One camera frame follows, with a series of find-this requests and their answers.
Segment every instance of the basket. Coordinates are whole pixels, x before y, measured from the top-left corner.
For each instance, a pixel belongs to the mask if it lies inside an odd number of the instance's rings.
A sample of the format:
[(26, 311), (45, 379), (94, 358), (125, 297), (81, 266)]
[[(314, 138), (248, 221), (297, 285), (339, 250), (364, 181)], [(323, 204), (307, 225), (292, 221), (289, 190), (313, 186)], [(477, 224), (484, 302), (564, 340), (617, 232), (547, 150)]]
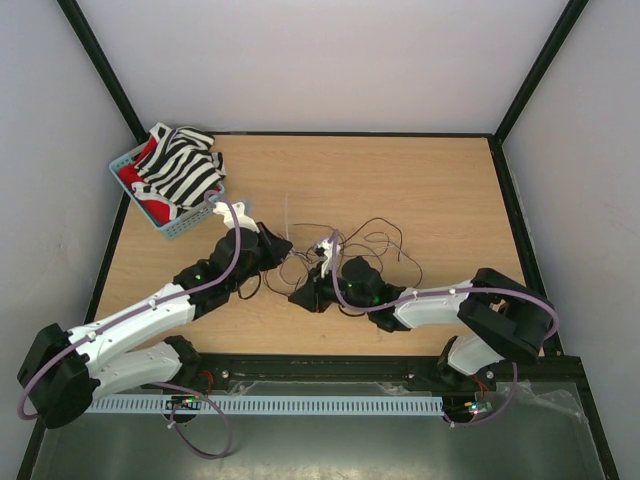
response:
[[(162, 233), (167, 240), (173, 240), (174, 238), (182, 235), (184, 232), (189, 230), (191, 227), (196, 226), (200, 222), (202, 222), (205, 218), (210, 216), (213, 213), (213, 209), (205, 202), (202, 202), (197, 207), (192, 208), (191, 210), (184, 212), (178, 218), (171, 220), (169, 223), (165, 225), (159, 225), (158, 222), (147, 212), (147, 210), (142, 206), (142, 204), (138, 201), (138, 199), (133, 195), (131, 189), (124, 184), (124, 182), (118, 176), (118, 172), (122, 167), (127, 165), (131, 165), (137, 155), (144, 149), (146, 143), (134, 148), (130, 152), (125, 153), (119, 158), (116, 158), (109, 164), (109, 170), (113, 173), (113, 176), (116, 177), (118, 183), (124, 188), (124, 191), (127, 192), (131, 200), (142, 210), (145, 217), (149, 219), (149, 222), (154, 226), (156, 230)], [(224, 193), (224, 186), (222, 182), (218, 182), (216, 187), (219, 189), (219, 193)]]

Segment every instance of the gray wall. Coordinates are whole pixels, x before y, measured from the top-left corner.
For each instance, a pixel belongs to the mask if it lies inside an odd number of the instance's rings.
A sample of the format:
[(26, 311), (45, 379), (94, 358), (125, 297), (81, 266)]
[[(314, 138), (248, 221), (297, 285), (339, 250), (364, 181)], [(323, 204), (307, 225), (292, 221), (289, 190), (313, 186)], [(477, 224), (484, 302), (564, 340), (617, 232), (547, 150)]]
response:
[(81, 323), (119, 199), (107, 163), (133, 138), (56, 2), (0, 2), (0, 478), (33, 423), (16, 373), (36, 332)]
[(81, 0), (146, 128), (493, 132), (566, 0)]
[(640, 471), (640, 3), (592, 0), (506, 142), (622, 478)]

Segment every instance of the striped cloth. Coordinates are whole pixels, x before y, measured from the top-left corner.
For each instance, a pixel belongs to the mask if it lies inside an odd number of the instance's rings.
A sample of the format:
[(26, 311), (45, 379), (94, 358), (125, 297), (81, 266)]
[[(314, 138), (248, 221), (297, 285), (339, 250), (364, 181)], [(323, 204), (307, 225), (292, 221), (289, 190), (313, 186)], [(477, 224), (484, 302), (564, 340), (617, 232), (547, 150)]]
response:
[(222, 154), (210, 152), (214, 138), (195, 128), (171, 130), (158, 123), (149, 133), (158, 145), (136, 164), (147, 184), (140, 193), (164, 197), (179, 216), (201, 204), (205, 192), (226, 176)]

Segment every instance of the gray floor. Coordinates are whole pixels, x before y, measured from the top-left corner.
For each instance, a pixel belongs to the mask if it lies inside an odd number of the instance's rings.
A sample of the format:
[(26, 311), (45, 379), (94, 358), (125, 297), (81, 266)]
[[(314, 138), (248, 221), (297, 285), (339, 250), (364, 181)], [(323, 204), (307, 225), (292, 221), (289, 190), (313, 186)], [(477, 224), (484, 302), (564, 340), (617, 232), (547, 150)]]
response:
[[(495, 423), (450, 430), (441, 418), (235, 416), (236, 453), (192, 455), (158, 415), (86, 414), (48, 431), (34, 479), (596, 479), (586, 424), (516, 404)], [(185, 427), (220, 450), (221, 421)]]

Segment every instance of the wooden tabletop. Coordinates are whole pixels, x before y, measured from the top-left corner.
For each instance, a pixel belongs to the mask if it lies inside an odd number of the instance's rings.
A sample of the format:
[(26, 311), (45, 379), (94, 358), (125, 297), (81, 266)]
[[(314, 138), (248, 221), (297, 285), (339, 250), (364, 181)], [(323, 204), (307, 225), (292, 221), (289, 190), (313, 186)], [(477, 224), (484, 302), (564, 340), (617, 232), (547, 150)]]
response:
[[(483, 138), (220, 135), (214, 149), (224, 154), (228, 197), (250, 200), (253, 218), (274, 233), (288, 231), (298, 250), (305, 251), (330, 230), (296, 223), (328, 224), (348, 235), (380, 216), (402, 229), (405, 251), (424, 270), (421, 287), (458, 283), (485, 266), (522, 282)], [(362, 233), (376, 231), (398, 240), (382, 222)], [(183, 268), (207, 258), (225, 233), (221, 217), (212, 216), (170, 242), (130, 204), (96, 319), (141, 300)], [(383, 233), (368, 238), (381, 240)], [(365, 253), (362, 248), (350, 247), (348, 253)], [(373, 248), (384, 251), (375, 244)], [(382, 257), (383, 278), (414, 285), (417, 268), (408, 260), (398, 262), (396, 255), (390, 249)], [(369, 260), (377, 264), (375, 258)], [(302, 262), (292, 258), (281, 275), (270, 272), (270, 285), (291, 292), (285, 282), (295, 283), (303, 275)], [(243, 293), (252, 286), (246, 284)], [(200, 352), (438, 355), (451, 336), (466, 332), (462, 325), (449, 325), (390, 334), (366, 317), (342, 315), (336, 306), (323, 314), (306, 312), (263, 285), (251, 300), (233, 295), (221, 308), (145, 345), (181, 334)]]

